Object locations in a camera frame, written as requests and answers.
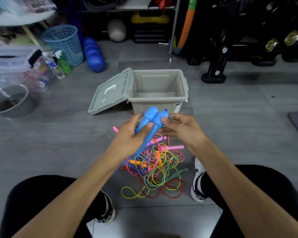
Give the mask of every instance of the person's left hand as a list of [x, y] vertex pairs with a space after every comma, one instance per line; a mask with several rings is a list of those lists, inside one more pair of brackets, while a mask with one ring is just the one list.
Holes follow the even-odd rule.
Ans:
[[135, 135], [135, 127], [141, 116], [142, 114], [136, 114], [121, 126], [116, 137], [106, 151], [107, 155], [122, 161], [138, 151], [153, 126], [153, 123], [149, 123]]

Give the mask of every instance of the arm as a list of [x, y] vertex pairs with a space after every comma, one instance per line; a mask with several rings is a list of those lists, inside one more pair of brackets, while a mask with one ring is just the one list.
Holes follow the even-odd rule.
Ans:
[[178, 137], [202, 163], [246, 238], [298, 238], [298, 222], [253, 184], [203, 133], [194, 117], [162, 118], [164, 136]]
[[152, 123], [134, 135], [140, 115], [134, 115], [119, 130], [103, 156], [80, 178], [30, 220], [13, 238], [71, 238], [100, 189], [119, 164], [133, 155], [150, 132]]

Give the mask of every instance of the basket rim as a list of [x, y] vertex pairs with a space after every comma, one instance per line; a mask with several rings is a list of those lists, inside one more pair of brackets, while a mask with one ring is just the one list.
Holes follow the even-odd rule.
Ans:
[[[60, 40], [47, 40], [47, 39], [44, 38], [44, 36], [45, 36], [49, 31], [51, 31], [51, 30], [53, 30], [53, 29], [56, 29], [57, 27], [72, 27], [72, 28], [75, 29], [75, 32], [74, 32], [71, 36], [66, 37], [66, 38], [64, 38], [64, 39], [60, 39]], [[49, 29], [45, 30], [44, 33], [42, 34], [42, 39], [43, 39], [45, 42], [60, 42], [60, 41], [65, 41], [65, 40], [68, 40], [68, 39], [74, 37], [77, 33], [78, 33], [78, 29], [77, 29], [77, 27], [75, 27], [75, 26], [73, 26], [73, 25], [70, 25], [70, 24], [57, 25], [57, 26], [50, 27]]]

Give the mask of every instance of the blue handle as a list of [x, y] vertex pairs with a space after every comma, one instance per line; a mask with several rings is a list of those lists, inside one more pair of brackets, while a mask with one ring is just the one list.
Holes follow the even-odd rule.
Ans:
[[158, 129], [163, 126], [163, 123], [161, 122], [162, 117], [169, 118], [169, 114], [166, 111], [161, 111], [160, 113], [158, 113], [158, 115], [153, 120], [153, 127], [152, 127], [150, 133], [146, 136], [144, 143], [142, 144], [140, 149], [135, 153], [135, 156], [139, 156], [141, 154], [141, 152], [144, 151], [144, 149], [147, 146], [147, 143], [150, 142], [151, 138], [158, 131]]
[[147, 110], [147, 112], [144, 114], [144, 119], [141, 121], [139, 126], [135, 129], [135, 134], [139, 133], [143, 126], [147, 125], [149, 122], [152, 122], [158, 113], [159, 113], [159, 109], [157, 107], [150, 107]]

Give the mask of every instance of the floor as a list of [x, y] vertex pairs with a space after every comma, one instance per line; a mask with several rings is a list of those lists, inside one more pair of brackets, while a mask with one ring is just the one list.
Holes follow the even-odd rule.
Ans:
[[[132, 41], [99, 42], [107, 62], [100, 74], [86, 63], [74, 67], [63, 80], [55, 80], [44, 93], [34, 113], [8, 120], [0, 116], [0, 220], [9, 191], [31, 176], [58, 174], [79, 177], [109, 146], [131, 115], [118, 105], [98, 115], [87, 113], [96, 87], [127, 67], [133, 69], [183, 70], [189, 86], [189, 101], [181, 113], [195, 116], [208, 137], [235, 164], [272, 167], [298, 189], [298, 132], [287, 118], [298, 111], [298, 64], [278, 58], [274, 67], [229, 62], [224, 84], [207, 85], [200, 77], [209, 63], [189, 66], [175, 57], [168, 63], [168, 47], [134, 44]], [[180, 144], [172, 139], [171, 145]], [[125, 171], [114, 173], [104, 190], [116, 207], [117, 217], [107, 226], [89, 223], [94, 237], [131, 237], [132, 234], [163, 232], [183, 237], [209, 237], [220, 210], [211, 200], [195, 203], [190, 196], [194, 157], [185, 149], [180, 168], [183, 196], [168, 199], [127, 200], [123, 186], [138, 189], [138, 180]]]

